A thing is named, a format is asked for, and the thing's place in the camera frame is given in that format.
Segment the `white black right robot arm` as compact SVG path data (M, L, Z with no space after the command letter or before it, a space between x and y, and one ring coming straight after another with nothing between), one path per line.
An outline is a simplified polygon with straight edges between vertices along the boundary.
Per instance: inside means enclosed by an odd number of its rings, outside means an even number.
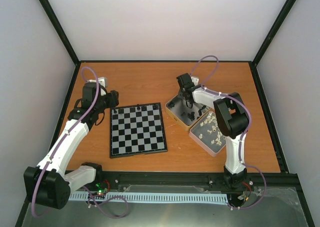
M252 124L252 116L237 92L230 94L213 91L204 85L196 85L188 73L177 78L178 96L194 104L202 104L214 110L217 125L226 141L224 182L234 189L247 177L244 160L245 139Z

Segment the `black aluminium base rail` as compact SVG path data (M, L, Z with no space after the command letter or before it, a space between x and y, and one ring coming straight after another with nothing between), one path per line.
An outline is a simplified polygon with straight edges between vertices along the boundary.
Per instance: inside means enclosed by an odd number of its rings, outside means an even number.
M258 173L248 173L246 179L233 188L227 187L222 172L125 172L103 171L100 182L107 180L112 190L132 185L139 186L193 186L210 191L235 193L245 189L245 183L253 182L255 188L264 186Z

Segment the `black chess piece in tin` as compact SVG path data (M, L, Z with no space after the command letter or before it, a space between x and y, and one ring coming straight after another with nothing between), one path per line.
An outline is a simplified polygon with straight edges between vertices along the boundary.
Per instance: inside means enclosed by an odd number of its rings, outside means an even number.
M190 119L191 122L195 120L195 112L191 111L187 114L187 117Z
M169 106L170 108L173 108L173 107L175 106L175 103L171 101L168 106Z

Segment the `black white chess board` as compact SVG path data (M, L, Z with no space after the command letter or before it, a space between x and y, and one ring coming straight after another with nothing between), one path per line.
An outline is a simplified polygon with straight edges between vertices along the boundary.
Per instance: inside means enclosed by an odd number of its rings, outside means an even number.
M121 158L168 151L159 102L120 106L110 110L109 157Z

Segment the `black frame post right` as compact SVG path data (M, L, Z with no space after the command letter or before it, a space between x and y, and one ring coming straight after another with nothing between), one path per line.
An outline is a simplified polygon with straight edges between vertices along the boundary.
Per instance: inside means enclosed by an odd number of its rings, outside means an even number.
M268 31L265 39L263 40L260 48L258 49L253 61L251 62L252 69L256 68L259 62L262 60L264 54L266 53L267 49L271 45L273 39L277 35L279 29L281 28L282 24L286 20L288 14L290 13L291 9L295 5L297 0L286 0L278 13L275 21L273 22L270 30Z

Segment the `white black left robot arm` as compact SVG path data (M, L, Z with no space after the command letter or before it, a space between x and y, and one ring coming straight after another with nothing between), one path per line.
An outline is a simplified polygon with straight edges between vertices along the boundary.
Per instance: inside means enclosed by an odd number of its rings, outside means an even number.
M75 150L93 126L98 126L106 109L119 104L119 93L107 91L107 80L89 80L67 117L64 130L49 153L35 167L28 167L24 174L27 199L30 203L62 209L70 195L85 185L99 188L103 185L102 166L85 162L78 169L66 173Z

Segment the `black frame post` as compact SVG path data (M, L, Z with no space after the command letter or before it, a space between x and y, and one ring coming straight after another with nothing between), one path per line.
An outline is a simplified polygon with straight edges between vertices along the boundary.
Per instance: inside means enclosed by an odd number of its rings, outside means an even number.
M38 0L40 5L42 6L45 14L47 15L49 21L51 22L55 32L57 33L58 37L60 38L65 50L67 51L69 57L71 58L73 64L77 66L80 63L77 54L72 47L52 5L50 4L49 0Z
M273 22L270 30L268 31L265 39L263 40L260 48L258 49L253 61L251 62L252 69L256 68L259 62L262 60L264 54L266 53L267 49L271 45L273 39L277 35L279 29L281 28L282 24L286 20L288 14L290 13L291 9L295 5L297 0L286 0L278 13L275 21Z

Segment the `black frame post left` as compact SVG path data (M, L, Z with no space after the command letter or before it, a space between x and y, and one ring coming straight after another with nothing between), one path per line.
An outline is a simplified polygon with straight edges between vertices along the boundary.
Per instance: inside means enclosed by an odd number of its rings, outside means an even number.
M51 22L55 32L57 33L58 37L60 38L65 50L67 51L69 57L71 58L73 64L77 66L80 63L77 54L72 47L52 5L50 4L49 0L38 0L40 5L42 6L45 14L47 15L49 21Z

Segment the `silver tin lid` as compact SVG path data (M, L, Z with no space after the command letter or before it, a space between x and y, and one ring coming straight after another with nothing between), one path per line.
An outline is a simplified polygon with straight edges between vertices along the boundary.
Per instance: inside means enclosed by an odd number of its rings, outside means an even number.
M211 110L190 129L189 136L212 157L226 146L226 137L218 127L215 112Z

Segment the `gold metal tin box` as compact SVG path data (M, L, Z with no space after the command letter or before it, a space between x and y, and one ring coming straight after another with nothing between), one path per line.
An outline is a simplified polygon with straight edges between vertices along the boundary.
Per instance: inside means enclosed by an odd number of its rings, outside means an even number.
M169 107L170 102L174 102L175 106ZM186 132L189 132L209 110L208 106L200 103L193 103L193 107L187 107L186 102L177 95L165 104L165 112ZM187 117L187 114L190 112L195 112L194 121L190 121Z

